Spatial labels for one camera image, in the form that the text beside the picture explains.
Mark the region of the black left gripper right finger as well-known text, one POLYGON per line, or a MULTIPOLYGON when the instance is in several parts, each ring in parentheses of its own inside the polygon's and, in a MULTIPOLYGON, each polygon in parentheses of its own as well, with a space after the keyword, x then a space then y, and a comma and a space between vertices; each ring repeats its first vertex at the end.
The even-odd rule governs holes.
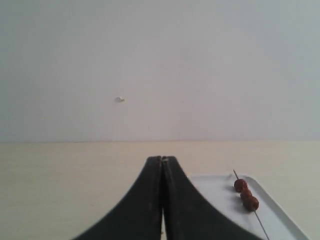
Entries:
POLYGON ((258 240, 212 206, 174 156, 162 158, 162 208, 168 240, 258 240))

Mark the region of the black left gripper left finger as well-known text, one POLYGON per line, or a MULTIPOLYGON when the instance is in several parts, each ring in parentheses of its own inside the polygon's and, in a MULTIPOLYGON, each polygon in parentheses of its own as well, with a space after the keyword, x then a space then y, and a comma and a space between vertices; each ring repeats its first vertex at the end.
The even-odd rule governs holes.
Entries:
POLYGON ((125 196, 76 240, 160 240, 162 158, 148 157, 125 196))

